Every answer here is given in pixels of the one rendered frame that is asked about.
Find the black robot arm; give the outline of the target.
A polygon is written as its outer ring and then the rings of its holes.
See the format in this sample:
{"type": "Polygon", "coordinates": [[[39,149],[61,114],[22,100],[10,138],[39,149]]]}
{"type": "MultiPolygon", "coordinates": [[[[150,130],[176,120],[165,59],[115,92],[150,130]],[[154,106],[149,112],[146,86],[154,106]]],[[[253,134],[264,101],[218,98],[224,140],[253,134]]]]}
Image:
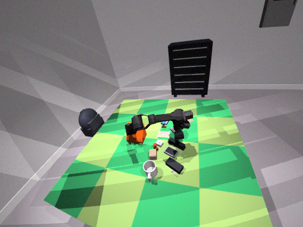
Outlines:
{"type": "Polygon", "coordinates": [[[188,119],[193,119],[193,112],[191,110],[184,111],[183,109],[176,109],[171,113],[165,113],[160,115],[144,115],[139,114],[135,115],[131,118],[132,123],[128,123],[125,125],[126,136],[136,134],[137,131],[147,129],[150,125],[164,122],[164,121],[172,121],[176,124],[182,122],[182,127],[185,129],[190,128],[190,123],[188,119]],[[149,124],[144,128],[142,122],[142,116],[147,116],[149,124]]]}

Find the grey mug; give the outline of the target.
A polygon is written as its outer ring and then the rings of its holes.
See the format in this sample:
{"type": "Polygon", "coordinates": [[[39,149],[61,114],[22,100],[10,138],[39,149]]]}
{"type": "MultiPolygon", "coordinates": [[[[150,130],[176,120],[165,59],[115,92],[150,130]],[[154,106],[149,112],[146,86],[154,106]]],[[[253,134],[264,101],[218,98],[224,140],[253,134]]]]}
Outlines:
{"type": "Polygon", "coordinates": [[[146,176],[148,177],[149,182],[151,182],[152,178],[154,178],[158,174],[156,163],[153,160],[147,160],[143,164],[143,169],[146,176]]]}

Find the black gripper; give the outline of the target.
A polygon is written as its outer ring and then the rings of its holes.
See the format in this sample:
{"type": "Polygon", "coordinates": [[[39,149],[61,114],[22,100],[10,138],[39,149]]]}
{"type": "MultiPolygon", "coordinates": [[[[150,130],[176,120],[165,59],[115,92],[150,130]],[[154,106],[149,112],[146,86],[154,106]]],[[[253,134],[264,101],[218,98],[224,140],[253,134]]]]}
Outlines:
{"type": "Polygon", "coordinates": [[[173,122],[173,128],[175,130],[175,133],[174,133],[175,139],[183,139],[184,138],[184,134],[181,131],[181,127],[182,127],[182,122],[178,123],[178,124],[173,122]]]}

